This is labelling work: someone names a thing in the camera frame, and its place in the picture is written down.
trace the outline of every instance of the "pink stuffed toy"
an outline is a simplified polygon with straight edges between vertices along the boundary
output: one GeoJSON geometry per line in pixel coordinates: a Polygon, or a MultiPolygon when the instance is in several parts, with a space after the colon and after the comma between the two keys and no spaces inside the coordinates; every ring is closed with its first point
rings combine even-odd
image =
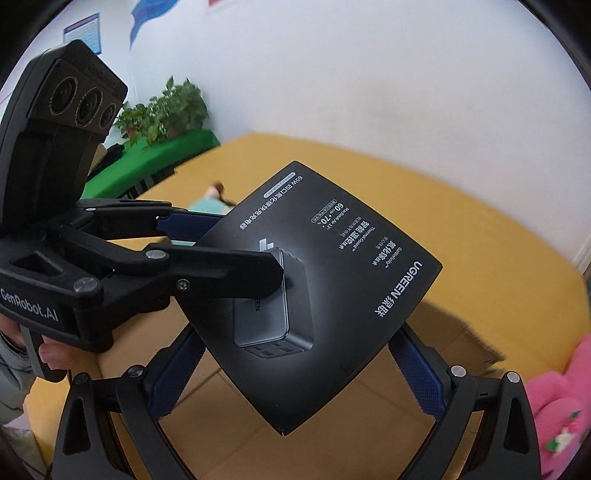
{"type": "Polygon", "coordinates": [[[575,349],[564,375],[540,375],[525,390],[538,433],[542,477],[556,480],[591,428],[591,335],[575,349]]]}

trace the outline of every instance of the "blue banner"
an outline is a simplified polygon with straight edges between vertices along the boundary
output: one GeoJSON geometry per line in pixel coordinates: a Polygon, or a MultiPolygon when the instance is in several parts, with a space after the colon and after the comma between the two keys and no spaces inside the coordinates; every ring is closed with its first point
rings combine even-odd
{"type": "Polygon", "coordinates": [[[131,14],[134,16],[135,24],[129,36],[129,48],[134,44],[139,29],[148,20],[158,18],[170,11],[178,3],[178,0],[139,0],[131,14]]]}

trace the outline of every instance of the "blue gripper pad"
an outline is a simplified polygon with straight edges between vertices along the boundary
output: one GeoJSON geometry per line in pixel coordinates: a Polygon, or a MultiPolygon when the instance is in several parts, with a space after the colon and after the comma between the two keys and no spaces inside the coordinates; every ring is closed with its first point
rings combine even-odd
{"type": "Polygon", "coordinates": [[[390,353],[398,364],[404,379],[417,399],[423,413],[431,415],[439,421],[445,412],[449,397],[450,384],[445,385],[445,379],[449,380],[443,371],[438,376],[429,365],[427,359],[421,352],[421,347],[426,347],[410,327],[404,325],[388,342],[390,353]]]}
{"type": "Polygon", "coordinates": [[[145,382],[152,419],[158,420],[172,412],[204,353],[201,337],[187,326],[170,347],[159,350],[154,356],[148,371],[156,370],[159,375],[145,382]]]}

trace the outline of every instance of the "potted plant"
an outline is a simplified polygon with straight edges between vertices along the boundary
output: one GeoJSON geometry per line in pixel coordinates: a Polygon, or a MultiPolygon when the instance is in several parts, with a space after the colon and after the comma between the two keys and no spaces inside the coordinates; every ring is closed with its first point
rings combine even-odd
{"type": "Polygon", "coordinates": [[[206,118],[207,107],[201,90],[189,79],[175,85],[174,78],[170,77],[162,96],[152,97],[147,106],[138,103],[130,108],[125,102],[115,125],[122,133],[127,133],[131,146],[142,137],[148,145],[152,145],[191,130],[201,130],[206,118]]]}
{"type": "Polygon", "coordinates": [[[186,79],[182,85],[175,85],[174,78],[166,82],[162,96],[152,97],[148,107],[154,121],[162,124],[167,138],[184,135],[191,130],[201,130],[207,118],[207,107],[201,90],[186,79]]]}
{"type": "Polygon", "coordinates": [[[140,129],[142,123],[147,120],[148,108],[143,103],[138,103],[131,108],[129,102],[123,104],[123,110],[117,117],[115,126],[119,128],[121,134],[132,138],[140,129]]]}

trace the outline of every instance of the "finger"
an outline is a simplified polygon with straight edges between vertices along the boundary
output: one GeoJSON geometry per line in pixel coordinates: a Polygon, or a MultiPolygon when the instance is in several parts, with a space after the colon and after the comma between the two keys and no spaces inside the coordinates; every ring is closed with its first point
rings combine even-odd
{"type": "Polygon", "coordinates": [[[55,340],[55,339],[53,339],[51,337],[46,337],[45,335],[41,335],[41,337],[43,338],[43,341],[45,343],[47,343],[48,345],[52,345],[52,344],[55,344],[55,343],[60,343],[61,344],[61,342],[59,342],[59,341],[57,341],[57,340],[55,340]]]}
{"type": "Polygon", "coordinates": [[[67,369],[70,369],[76,363],[77,353],[75,348],[63,344],[42,343],[39,346],[39,358],[50,368],[52,365],[60,364],[67,365],[67,369]]]}

